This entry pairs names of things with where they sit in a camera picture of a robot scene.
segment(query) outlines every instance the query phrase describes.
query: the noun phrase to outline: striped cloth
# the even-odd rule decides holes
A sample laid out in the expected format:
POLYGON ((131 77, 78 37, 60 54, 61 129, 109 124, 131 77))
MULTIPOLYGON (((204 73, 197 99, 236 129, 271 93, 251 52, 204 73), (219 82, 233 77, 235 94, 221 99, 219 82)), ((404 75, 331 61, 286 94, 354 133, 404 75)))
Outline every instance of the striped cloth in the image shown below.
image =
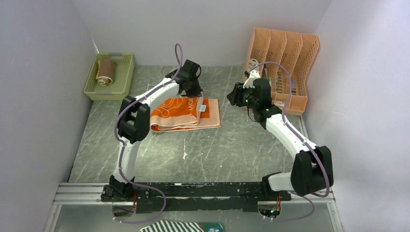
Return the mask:
POLYGON ((154 224, 144 227, 140 232, 223 232, 222 226, 217 223, 195 223, 176 221, 157 221, 154 224))

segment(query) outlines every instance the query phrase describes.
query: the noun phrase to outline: gray wall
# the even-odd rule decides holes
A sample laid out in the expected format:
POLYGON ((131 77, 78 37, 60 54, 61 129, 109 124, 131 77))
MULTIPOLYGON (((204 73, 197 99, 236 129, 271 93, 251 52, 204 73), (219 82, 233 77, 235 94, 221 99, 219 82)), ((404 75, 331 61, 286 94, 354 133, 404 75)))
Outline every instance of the gray wall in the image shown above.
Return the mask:
POLYGON ((254 27, 313 33, 331 0, 73 0, 100 51, 176 65, 243 64, 254 27))
POLYGON ((75 157, 95 55, 69 0, 0 3, 1 231, 41 231, 75 157))
POLYGON ((410 230, 410 3, 333 0, 307 80, 309 136, 333 153, 350 231, 410 230))

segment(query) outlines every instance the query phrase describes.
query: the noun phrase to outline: rolled towel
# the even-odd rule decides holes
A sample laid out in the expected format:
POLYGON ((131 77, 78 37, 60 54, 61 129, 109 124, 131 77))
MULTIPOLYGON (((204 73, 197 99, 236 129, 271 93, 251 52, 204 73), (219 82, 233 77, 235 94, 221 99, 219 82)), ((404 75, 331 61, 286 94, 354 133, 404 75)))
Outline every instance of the rolled towel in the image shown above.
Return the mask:
POLYGON ((114 69, 116 64, 112 59, 103 59, 98 61, 98 71, 95 79, 102 86, 107 86, 114 81, 114 69))

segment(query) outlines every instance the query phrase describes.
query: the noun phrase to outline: gray table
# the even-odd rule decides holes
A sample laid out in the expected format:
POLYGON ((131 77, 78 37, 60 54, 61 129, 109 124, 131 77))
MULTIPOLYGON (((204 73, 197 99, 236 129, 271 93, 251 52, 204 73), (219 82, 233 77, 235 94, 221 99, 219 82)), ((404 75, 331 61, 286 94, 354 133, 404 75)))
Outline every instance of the gray table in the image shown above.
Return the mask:
MULTIPOLYGON (((130 95, 155 86, 175 67, 139 66, 134 70, 130 95)), ((141 143, 135 164, 135 181, 203 182, 261 181, 287 172, 292 158, 268 131, 252 122, 247 111, 231 106, 226 95, 241 82, 242 67, 202 67, 199 78, 205 98, 218 99, 222 126, 179 132, 152 133, 141 143)), ((108 182, 119 143, 113 134, 121 101, 95 101, 69 182, 108 182)), ((288 116, 301 130, 300 118, 288 116)))

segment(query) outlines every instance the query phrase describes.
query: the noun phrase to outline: storage bin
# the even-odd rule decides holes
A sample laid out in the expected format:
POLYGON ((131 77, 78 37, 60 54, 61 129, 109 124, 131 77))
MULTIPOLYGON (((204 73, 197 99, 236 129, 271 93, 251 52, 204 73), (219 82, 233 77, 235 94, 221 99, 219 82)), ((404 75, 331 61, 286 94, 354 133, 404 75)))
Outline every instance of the storage bin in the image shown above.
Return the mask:
MULTIPOLYGON (((292 77, 292 96, 288 108, 285 109, 285 113, 302 115, 308 101, 306 94, 306 77, 319 50, 318 37, 316 35, 269 30, 269 38, 267 38, 266 30, 267 29, 254 29, 244 70, 248 70, 250 58, 255 58, 260 63, 273 61, 283 65, 292 77), (262 40, 269 42, 266 56, 252 56, 252 52, 257 50, 256 48, 260 50, 261 44, 263 44, 262 40)), ((272 103, 283 109, 289 95, 289 80, 286 74, 282 69, 279 69, 277 65, 266 65, 266 72, 266 76, 272 88, 272 103)))
POLYGON ((84 93, 92 100, 122 100, 130 91, 133 72, 134 59, 132 53, 98 53, 88 74, 84 93), (101 86, 95 79, 98 71, 98 61, 107 58, 112 59, 116 64, 114 81, 108 86, 101 86))

